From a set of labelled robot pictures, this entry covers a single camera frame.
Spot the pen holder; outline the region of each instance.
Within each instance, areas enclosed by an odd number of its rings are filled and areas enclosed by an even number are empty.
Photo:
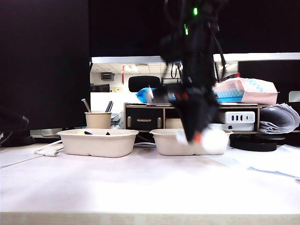
[[[87,128],[109,129],[111,126],[111,112],[85,112]]]

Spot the office chair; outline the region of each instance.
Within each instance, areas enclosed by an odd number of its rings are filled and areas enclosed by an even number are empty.
[[[128,80],[128,88],[130,92],[138,92],[143,88],[158,88],[160,79],[157,76],[132,76]]]

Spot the robotic arm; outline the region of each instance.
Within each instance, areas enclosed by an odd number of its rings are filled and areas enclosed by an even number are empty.
[[[214,53],[220,53],[223,68],[225,59],[215,37],[218,28],[218,12],[228,0],[182,0],[180,20],[175,32],[161,42],[162,55],[166,64],[182,62],[179,68],[179,84],[161,85],[153,92],[153,103],[170,102],[181,116],[188,142],[201,142],[201,132],[211,123],[218,110],[212,91],[214,75]]]

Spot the drawer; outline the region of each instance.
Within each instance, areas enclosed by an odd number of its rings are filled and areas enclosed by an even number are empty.
[[[163,109],[126,108],[126,129],[151,131],[164,128]]]

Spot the power strip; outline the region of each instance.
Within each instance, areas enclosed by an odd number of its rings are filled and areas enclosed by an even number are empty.
[[[225,124],[233,124],[233,123],[246,123],[252,124],[255,122],[255,113],[252,111],[244,111],[244,112],[220,112],[219,119],[222,123]]]
[[[247,123],[232,123],[232,124],[211,123],[209,124],[209,127],[215,129],[222,129],[222,130],[231,130],[231,131],[254,131],[254,124],[247,124]]]

